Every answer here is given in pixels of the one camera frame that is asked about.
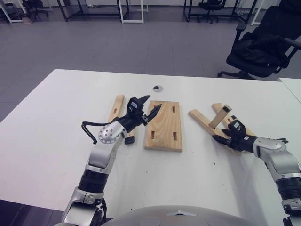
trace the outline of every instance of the wooden plank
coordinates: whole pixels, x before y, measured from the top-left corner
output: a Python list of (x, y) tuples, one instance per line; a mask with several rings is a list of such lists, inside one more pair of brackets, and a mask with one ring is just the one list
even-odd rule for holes
[(115, 98), (114, 105), (112, 107), (110, 116), (109, 116), (109, 122), (111, 122), (116, 117), (120, 117), (122, 113), (122, 105), (124, 101), (124, 95), (117, 95)]
[[(216, 127), (215, 129), (211, 128), (209, 126), (210, 120), (205, 117), (201, 112), (199, 112), (197, 109), (191, 110), (188, 113), (195, 121), (197, 121), (202, 127), (204, 127), (208, 133), (210, 133), (211, 135), (219, 135), (221, 137), (224, 137), (226, 139), (229, 139), (229, 137), (224, 134), (222, 132), (221, 129), (219, 129), (218, 127)], [(229, 148), (226, 145), (223, 145), (227, 150), (231, 151), (233, 154), (235, 155), (241, 155), (241, 152), (236, 151), (232, 148)]]
[(147, 125), (144, 148), (182, 152), (179, 102), (151, 101), (149, 113), (159, 104), (162, 104), (159, 113)]
[(216, 114), (216, 116), (209, 123), (209, 126), (213, 129), (217, 127), (218, 124), (228, 115), (228, 113), (232, 110), (228, 105), (225, 105), (220, 109), (220, 111)]
[[(221, 103), (212, 104), (212, 108), (214, 109), (214, 111), (216, 113), (218, 113), (222, 109), (222, 104)], [(222, 124), (224, 125), (225, 128), (228, 128), (228, 124), (233, 122), (233, 121), (234, 121), (234, 119), (230, 115), (227, 115), (222, 120)], [(249, 135), (249, 136), (255, 136), (255, 134), (247, 127), (246, 127), (246, 134)]]

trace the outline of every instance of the chair armrest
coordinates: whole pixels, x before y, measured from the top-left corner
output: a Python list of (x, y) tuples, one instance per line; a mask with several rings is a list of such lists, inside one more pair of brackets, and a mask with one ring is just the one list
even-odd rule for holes
[(237, 30), (238, 32), (243, 32), (245, 29), (246, 29), (246, 24), (245, 24), (245, 23), (239, 23), (239, 24), (237, 25), (237, 28), (236, 28), (236, 30)]
[(236, 31), (237, 31), (237, 34), (236, 34), (236, 37), (235, 37), (235, 40), (234, 40), (234, 43), (235, 44), (236, 42), (238, 42), (239, 40), (239, 37), (240, 37), (240, 34), (246, 29), (246, 24), (245, 23), (239, 23), (236, 27)]
[(291, 46), (294, 46), (295, 48), (297, 49), (301, 49), (301, 43), (300, 42), (297, 42), (297, 41), (294, 41), (290, 38), (284, 38), (285, 42)]

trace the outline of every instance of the black cable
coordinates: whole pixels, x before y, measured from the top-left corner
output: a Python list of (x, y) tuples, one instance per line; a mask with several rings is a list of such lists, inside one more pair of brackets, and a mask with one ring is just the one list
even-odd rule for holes
[(96, 122), (90, 122), (90, 121), (83, 121), (81, 124), (82, 129), (84, 132), (93, 140), (93, 144), (97, 143), (96, 138), (93, 136), (93, 134), (86, 128), (86, 126), (106, 126), (110, 123), (96, 123)]
[(104, 198), (102, 200), (102, 206), (100, 208), (103, 209), (103, 219), (100, 222), (100, 225), (102, 225), (107, 221), (107, 204), (105, 203)]

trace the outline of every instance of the white table frame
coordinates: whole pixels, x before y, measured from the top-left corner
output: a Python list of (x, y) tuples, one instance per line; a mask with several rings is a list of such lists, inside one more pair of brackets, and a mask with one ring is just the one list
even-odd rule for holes
[[(26, 14), (26, 9), (24, 8), (24, 6), (22, 5), (21, 1), (20, 0), (17, 0), (19, 5), (20, 5), (20, 8), (22, 9), (22, 11)], [(8, 19), (8, 21), (12, 24), (12, 23), (16, 23), (16, 22), (23, 22), (23, 20), (12, 20), (10, 18), (10, 16), (8, 15), (7, 11), (5, 10), (5, 7), (3, 5), (0, 4), (0, 8), (3, 10), (4, 12), (4, 15), (6, 16), (6, 18)]]
[(141, 0), (141, 9), (139, 10), (132, 10), (132, 4), (131, 0), (129, 0), (129, 12), (141, 12), (141, 20), (125, 20), (123, 18), (123, 13), (122, 13), (122, 7), (121, 7), (121, 1), (119, 0), (119, 8), (120, 8), (120, 17), (121, 17), (121, 22), (124, 23), (142, 23), (144, 24), (144, 12), (149, 11), (149, 5), (146, 4), (146, 9), (143, 9), (143, 0)]
[(251, 22), (251, 25), (260, 25), (260, 22), (255, 22), (255, 20), (256, 20), (258, 14), (259, 14), (259, 12), (260, 12), (260, 10), (261, 10), (261, 8), (262, 8), (264, 2), (265, 2), (265, 0), (262, 0), (262, 1), (261, 1), (261, 4), (260, 4), (260, 6), (258, 7), (258, 9), (257, 9), (257, 11), (256, 11), (256, 14), (255, 14), (255, 16), (254, 16), (254, 18), (253, 18), (253, 20), (252, 20), (252, 22)]

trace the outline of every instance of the small black piece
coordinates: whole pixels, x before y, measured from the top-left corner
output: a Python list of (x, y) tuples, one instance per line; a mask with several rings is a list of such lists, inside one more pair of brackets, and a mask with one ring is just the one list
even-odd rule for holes
[(130, 144), (133, 144), (134, 142), (135, 142), (135, 136), (126, 137), (124, 139), (125, 145), (130, 145)]

